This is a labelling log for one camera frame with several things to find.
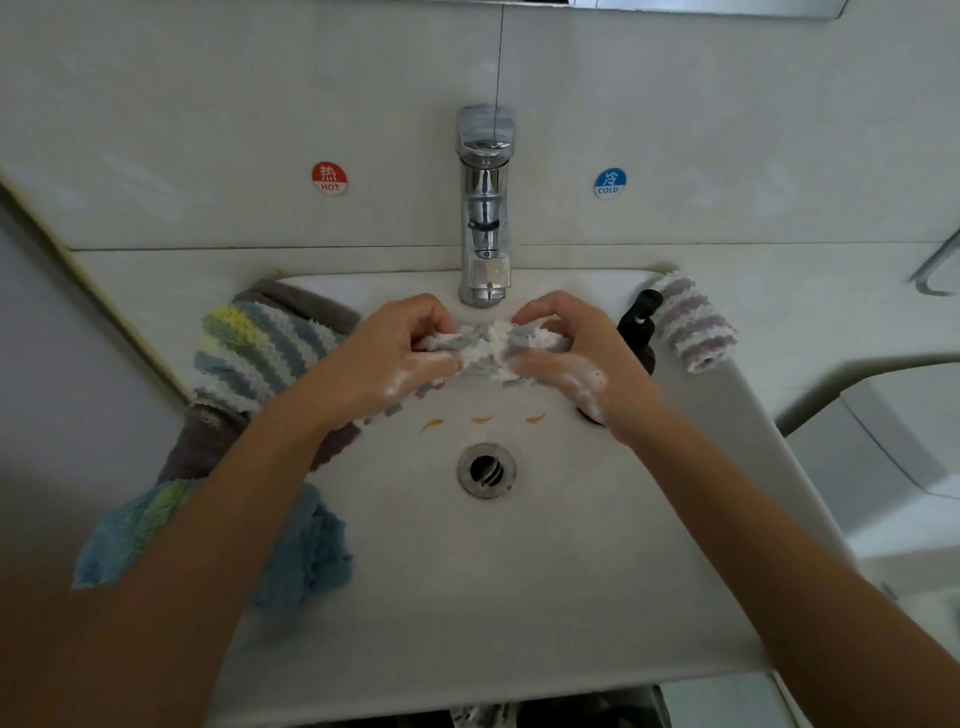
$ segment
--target drain strainer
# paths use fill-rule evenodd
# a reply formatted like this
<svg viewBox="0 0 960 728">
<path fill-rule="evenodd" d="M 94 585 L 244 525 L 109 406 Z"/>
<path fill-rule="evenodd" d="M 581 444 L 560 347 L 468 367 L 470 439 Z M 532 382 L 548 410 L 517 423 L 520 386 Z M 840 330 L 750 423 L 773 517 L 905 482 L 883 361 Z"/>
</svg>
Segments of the drain strainer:
<svg viewBox="0 0 960 728">
<path fill-rule="evenodd" d="M 514 487 L 516 462 L 499 445 L 474 445 L 457 461 L 457 480 L 472 496 L 502 496 Z"/>
</svg>

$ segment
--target forearm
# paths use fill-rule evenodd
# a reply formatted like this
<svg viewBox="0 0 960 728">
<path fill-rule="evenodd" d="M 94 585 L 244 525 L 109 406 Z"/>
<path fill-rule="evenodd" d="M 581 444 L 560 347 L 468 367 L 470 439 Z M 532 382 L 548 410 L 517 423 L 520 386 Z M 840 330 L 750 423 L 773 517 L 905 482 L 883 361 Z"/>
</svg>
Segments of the forearm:
<svg viewBox="0 0 960 728">
<path fill-rule="evenodd" d="M 236 622 L 328 426 L 268 405 L 65 646 L 47 725 L 199 725 Z M 86 715 L 74 711 L 86 707 Z M 56 714 L 60 708 L 69 716 Z"/>
<path fill-rule="evenodd" d="M 960 667 L 660 402 L 623 438 L 818 728 L 953 725 Z"/>
</svg>

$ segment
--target purple striped towel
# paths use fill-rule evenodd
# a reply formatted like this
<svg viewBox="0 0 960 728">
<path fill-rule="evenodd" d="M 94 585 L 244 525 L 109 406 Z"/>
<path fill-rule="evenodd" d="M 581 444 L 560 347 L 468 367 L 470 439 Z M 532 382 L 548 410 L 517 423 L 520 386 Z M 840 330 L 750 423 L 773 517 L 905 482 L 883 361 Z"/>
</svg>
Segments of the purple striped towel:
<svg viewBox="0 0 960 728">
<path fill-rule="evenodd" d="M 653 317 L 657 334 L 688 372 L 705 372 L 731 355 L 737 330 L 697 289 L 693 279 L 668 273 L 650 287 L 663 295 L 663 305 Z"/>
</svg>

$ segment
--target sink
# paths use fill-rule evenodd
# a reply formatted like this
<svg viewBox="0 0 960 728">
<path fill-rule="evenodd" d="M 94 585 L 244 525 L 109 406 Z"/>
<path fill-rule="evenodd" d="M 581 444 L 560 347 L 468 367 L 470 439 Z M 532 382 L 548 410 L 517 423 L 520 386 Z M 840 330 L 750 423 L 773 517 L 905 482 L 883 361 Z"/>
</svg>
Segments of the sink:
<svg viewBox="0 0 960 728">
<path fill-rule="evenodd" d="M 284 282 L 364 315 L 429 291 L 458 322 L 478 324 L 558 288 L 616 319 L 654 275 L 519 270 L 507 300 L 485 310 L 458 301 L 459 272 Z M 675 406 L 850 561 L 735 363 L 690 375 L 669 350 L 654 349 L 654 379 Z M 516 465 L 497 497 L 476 497 L 458 481 L 458 461 L 477 445 L 499 446 Z M 767 666 L 751 624 L 650 474 L 550 387 L 454 377 L 366 427 L 310 479 L 347 522 L 353 580 L 292 614 L 244 616 L 211 703 L 213 726 L 408 713 Z"/>
</svg>

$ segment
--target towel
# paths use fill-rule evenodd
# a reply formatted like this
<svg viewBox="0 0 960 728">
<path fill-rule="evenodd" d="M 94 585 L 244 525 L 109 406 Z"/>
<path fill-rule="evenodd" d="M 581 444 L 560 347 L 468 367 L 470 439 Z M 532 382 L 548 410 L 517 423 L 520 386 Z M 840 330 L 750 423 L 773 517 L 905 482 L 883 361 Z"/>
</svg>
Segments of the towel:
<svg viewBox="0 0 960 728">
<path fill-rule="evenodd" d="M 525 349 L 568 352 L 569 339 L 539 328 L 536 323 L 517 326 L 496 321 L 479 326 L 462 326 L 457 333 L 437 333 L 417 344 L 421 352 L 457 352 L 464 368 L 460 376 L 484 376 L 504 384 L 520 383 L 520 375 L 506 366 L 506 360 Z"/>
<path fill-rule="evenodd" d="M 657 335 L 688 372 L 705 372 L 731 356 L 738 332 L 697 289 L 693 279 L 669 273 L 651 283 L 650 288 L 663 295 L 663 304 L 653 316 Z"/>
<path fill-rule="evenodd" d="M 113 584 L 220 462 L 252 415 L 330 353 L 359 323 L 322 296 L 262 280 L 203 319 L 194 357 L 195 401 L 156 485 L 97 524 L 74 569 L 75 589 Z M 350 423 L 326 435 L 311 470 L 360 434 Z M 253 604 L 293 607 L 346 584 L 352 557 L 345 525 L 304 483 L 262 571 Z"/>
</svg>

